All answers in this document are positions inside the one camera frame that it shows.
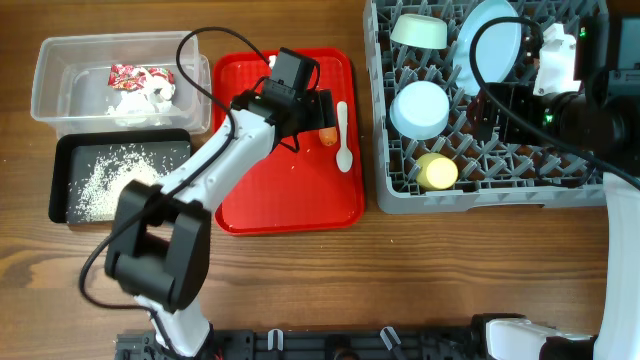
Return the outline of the orange carrot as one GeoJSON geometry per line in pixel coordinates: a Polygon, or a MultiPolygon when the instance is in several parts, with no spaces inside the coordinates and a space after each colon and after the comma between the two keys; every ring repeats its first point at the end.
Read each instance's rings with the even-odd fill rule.
{"type": "Polygon", "coordinates": [[[338,141],[338,132],[335,127],[320,129],[318,135],[324,146],[332,146],[338,141]]]}

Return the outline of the light blue plate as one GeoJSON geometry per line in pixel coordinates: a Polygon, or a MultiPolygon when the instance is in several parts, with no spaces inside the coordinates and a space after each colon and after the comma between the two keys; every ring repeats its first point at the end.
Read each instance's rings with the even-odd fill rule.
{"type": "MultiPolygon", "coordinates": [[[[480,88],[471,71],[469,50],[478,29],[499,17],[516,17],[516,10],[506,0],[485,0],[466,18],[456,40],[452,67],[460,67],[456,85],[466,95],[476,96],[480,88]]],[[[511,71],[521,43],[521,25],[502,23],[487,29],[477,44],[476,62],[484,81],[502,82],[511,71]]]]}

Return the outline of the light blue bowl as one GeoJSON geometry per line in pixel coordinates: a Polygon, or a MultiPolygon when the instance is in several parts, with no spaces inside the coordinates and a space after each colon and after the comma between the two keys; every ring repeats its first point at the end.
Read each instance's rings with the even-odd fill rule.
{"type": "Polygon", "coordinates": [[[429,81],[415,81],[397,94],[391,103],[389,115],[402,136],[428,140],[444,131],[449,110],[449,98],[440,86],[429,81]]]}

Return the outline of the yellow plastic cup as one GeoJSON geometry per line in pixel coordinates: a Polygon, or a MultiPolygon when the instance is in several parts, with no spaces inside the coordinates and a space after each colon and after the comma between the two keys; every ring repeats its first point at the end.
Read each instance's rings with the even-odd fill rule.
{"type": "Polygon", "coordinates": [[[416,164],[420,167],[416,182],[428,190],[445,190],[458,180],[456,164],[441,154],[424,154],[416,164]]]}

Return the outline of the mint green bowl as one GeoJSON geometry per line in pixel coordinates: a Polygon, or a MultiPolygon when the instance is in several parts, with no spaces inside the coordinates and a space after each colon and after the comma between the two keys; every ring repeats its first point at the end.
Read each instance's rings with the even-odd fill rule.
{"type": "Polygon", "coordinates": [[[390,39],[411,47],[444,49],[447,46],[447,24],[435,17],[403,14],[397,19],[390,39]]]}

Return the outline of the white tissue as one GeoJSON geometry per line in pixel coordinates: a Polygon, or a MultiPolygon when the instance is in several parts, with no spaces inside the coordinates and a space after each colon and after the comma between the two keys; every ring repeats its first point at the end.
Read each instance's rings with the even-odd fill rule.
{"type": "Polygon", "coordinates": [[[167,113],[173,108],[176,86],[161,76],[146,77],[137,90],[119,92],[120,102],[109,106],[107,115],[167,113]]]}

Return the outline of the red snack wrapper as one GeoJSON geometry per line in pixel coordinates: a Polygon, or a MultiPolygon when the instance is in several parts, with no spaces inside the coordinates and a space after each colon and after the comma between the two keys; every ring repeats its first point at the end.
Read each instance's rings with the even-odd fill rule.
{"type": "Polygon", "coordinates": [[[160,78],[173,85],[173,73],[161,67],[141,67],[131,64],[113,64],[107,84],[116,90],[135,91],[145,87],[148,80],[160,78]]]}

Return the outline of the white rice grains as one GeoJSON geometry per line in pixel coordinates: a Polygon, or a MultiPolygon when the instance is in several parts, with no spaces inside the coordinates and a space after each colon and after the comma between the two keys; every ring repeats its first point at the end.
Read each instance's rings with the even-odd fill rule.
{"type": "Polygon", "coordinates": [[[114,219],[119,196],[136,180],[156,183],[191,155],[187,141],[80,146],[72,151],[66,222],[86,224],[114,219]]]}

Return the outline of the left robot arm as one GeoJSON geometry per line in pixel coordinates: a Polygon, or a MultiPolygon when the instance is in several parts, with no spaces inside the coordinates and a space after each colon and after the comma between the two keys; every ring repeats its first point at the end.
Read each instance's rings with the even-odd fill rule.
{"type": "Polygon", "coordinates": [[[215,134],[153,185],[120,195],[105,272],[148,312],[161,355],[198,359],[212,327],[198,294],[209,269],[211,216],[242,177],[286,138],[334,125],[319,63],[281,49],[271,73],[234,96],[215,134]]]}

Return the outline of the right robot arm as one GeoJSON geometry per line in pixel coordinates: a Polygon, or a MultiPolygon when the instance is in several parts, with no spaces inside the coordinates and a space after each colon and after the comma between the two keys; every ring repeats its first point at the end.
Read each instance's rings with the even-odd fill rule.
{"type": "Polygon", "coordinates": [[[639,355],[639,18],[583,17],[574,32],[525,17],[497,17],[473,31],[470,69],[478,84],[467,117],[476,135],[572,154],[603,177],[609,223],[606,299],[596,335],[569,335],[520,315],[477,315],[490,359],[635,359],[639,355]],[[507,85],[488,66],[506,36],[529,37],[534,85],[507,85]]]}

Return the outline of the grey dishwasher rack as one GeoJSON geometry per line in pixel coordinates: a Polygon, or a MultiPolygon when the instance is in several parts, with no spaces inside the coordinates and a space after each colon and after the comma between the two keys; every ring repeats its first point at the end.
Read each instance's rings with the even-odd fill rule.
{"type": "MultiPolygon", "coordinates": [[[[460,67],[452,67],[462,24],[482,1],[370,1],[363,15],[367,68],[371,83],[376,185],[379,207],[390,214],[461,212],[480,206],[535,204],[545,207],[601,206],[602,175],[589,172],[572,154],[545,154],[538,146],[504,142],[497,129],[479,138],[467,117],[477,98],[456,85],[460,67]],[[403,14],[435,17],[447,24],[447,46],[423,49],[390,39],[403,14]],[[415,81],[440,86],[450,102],[444,131],[428,140],[402,136],[390,120],[397,94],[415,81]],[[424,154],[438,153],[458,168],[458,180],[445,190],[428,190],[416,182],[424,154]]],[[[612,14],[602,1],[507,1],[517,12],[543,27],[561,23],[574,32],[585,16],[612,14]]],[[[538,60],[521,37],[515,63],[501,82],[534,85],[538,60]]]]}

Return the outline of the white plastic spoon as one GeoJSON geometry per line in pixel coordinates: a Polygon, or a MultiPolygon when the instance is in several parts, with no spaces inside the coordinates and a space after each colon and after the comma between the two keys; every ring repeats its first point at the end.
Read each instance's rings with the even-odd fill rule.
{"type": "Polygon", "coordinates": [[[340,147],[336,153],[336,163],[343,173],[350,171],[353,164],[353,154],[348,148],[348,105],[340,101],[336,106],[340,147]]]}

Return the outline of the red serving tray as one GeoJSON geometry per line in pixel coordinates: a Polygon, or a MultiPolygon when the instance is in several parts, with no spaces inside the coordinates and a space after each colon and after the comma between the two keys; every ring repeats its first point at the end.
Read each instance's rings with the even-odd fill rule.
{"type": "Polygon", "coordinates": [[[350,59],[339,49],[299,51],[317,60],[319,88],[347,104],[347,145],[354,161],[347,173],[336,163],[337,144],[325,146],[316,131],[299,136],[301,150],[281,146],[255,165],[227,195],[214,218],[234,236],[317,231],[349,227],[366,206],[360,134],[350,59]]]}

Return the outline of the clear plastic bin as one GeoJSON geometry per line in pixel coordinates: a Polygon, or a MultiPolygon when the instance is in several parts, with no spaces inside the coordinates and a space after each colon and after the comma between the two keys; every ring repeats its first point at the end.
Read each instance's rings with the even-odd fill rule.
{"type": "Polygon", "coordinates": [[[182,128],[191,134],[207,131],[212,103],[185,76],[211,89],[208,59],[190,38],[176,57],[185,31],[101,34],[46,39],[36,64],[31,116],[56,130],[59,137],[76,133],[182,128]],[[113,64],[161,67],[174,75],[173,108],[167,113],[107,115],[120,91],[110,87],[113,64]]]}

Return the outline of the black plastic tray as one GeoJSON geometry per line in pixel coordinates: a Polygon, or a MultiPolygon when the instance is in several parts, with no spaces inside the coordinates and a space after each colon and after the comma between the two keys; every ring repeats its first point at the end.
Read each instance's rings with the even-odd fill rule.
{"type": "Polygon", "coordinates": [[[55,153],[49,200],[50,220],[54,223],[67,223],[68,181],[71,170],[71,154],[74,149],[80,146],[166,141],[187,141],[191,144],[191,137],[187,131],[182,129],[84,133],[62,137],[57,143],[55,153]]]}

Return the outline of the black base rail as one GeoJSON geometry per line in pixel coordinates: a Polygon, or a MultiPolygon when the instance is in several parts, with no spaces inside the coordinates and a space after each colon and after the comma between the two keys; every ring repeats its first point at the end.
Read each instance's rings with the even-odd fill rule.
{"type": "Polygon", "coordinates": [[[387,327],[377,331],[215,330],[198,359],[486,359],[470,327],[387,327]]]}

